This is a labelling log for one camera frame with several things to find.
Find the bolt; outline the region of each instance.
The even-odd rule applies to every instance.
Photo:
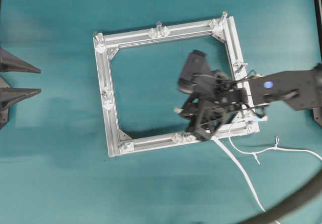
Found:
[[[180,114],[183,111],[182,108],[175,107],[174,112]]]
[[[104,104],[106,103],[113,103],[113,96],[112,96],[112,91],[111,90],[102,90],[101,93],[103,99],[104,99]]]
[[[95,51],[102,54],[105,51],[105,45],[104,44],[97,44],[97,46],[95,47]]]
[[[223,24],[223,21],[227,18],[228,12],[227,11],[223,11],[221,18],[219,20],[220,24]]]
[[[157,33],[158,35],[161,35],[161,30],[162,30],[162,23],[161,23],[160,21],[158,21],[158,22],[156,23],[156,33]]]
[[[227,98],[226,98],[226,97],[221,98],[221,102],[222,102],[222,103],[227,103],[227,101],[228,101],[228,100],[227,100]]]
[[[253,126],[252,126],[252,125],[250,125],[250,124],[248,124],[248,125],[247,125],[247,129],[248,129],[249,133],[252,133],[252,131],[253,131]]]

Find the screw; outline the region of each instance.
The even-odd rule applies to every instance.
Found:
[[[160,21],[158,21],[158,22],[156,23],[156,33],[157,33],[158,35],[161,35],[161,30],[162,30],[162,23],[161,23]]]
[[[223,23],[223,21],[227,18],[227,15],[228,15],[228,12],[227,11],[223,11],[222,12],[222,15],[221,15],[221,18],[220,18],[220,24]]]
[[[227,98],[226,97],[221,98],[221,102],[222,103],[227,103]]]
[[[251,126],[250,124],[248,124],[248,125],[247,125],[247,129],[248,129],[248,131],[251,133],[251,132],[252,132],[252,130],[253,130],[253,126]]]

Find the black hose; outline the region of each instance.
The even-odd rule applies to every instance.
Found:
[[[314,199],[322,191],[322,169],[304,186],[266,212],[238,224],[269,224],[298,209]]]

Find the metal bracket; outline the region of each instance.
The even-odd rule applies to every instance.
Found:
[[[117,120],[110,60],[122,48],[200,36],[213,36],[225,44],[233,79],[239,80],[247,76],[247,64],[244,63],[234,18],[232,16],[227,17],[227,12],[223,12],[221,18],[218,19],[169,26],[162,26],[161,22],[157,22],[155,28],[111,35],[103,35],[102,33],[94,35],[95,57],[107,148],[110,157],[199,142],[194,136],[186,132],[131,139],[130,136],[120,130]],[[250,106],[253,106],[249,85],[247,83],[240,83],[238,87],[246,88]],[[239,113],[233,120],[233,122],[236,121],[237,123],[231,129],[231,136],[242,136],[259,132],[258,122],[255,121],[255,116],[249,111],[245,110]],[[223,125],[216,133],[216,137],[227,137],[230,127],[231,124]]]

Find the blue led light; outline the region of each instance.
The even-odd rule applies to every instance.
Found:
[[[274,83],[273,83],[273,82],[264,82],[264,87],[265,87],[265,88],[272,88],[272,87],[273,87],[273,85],[274,85]]]

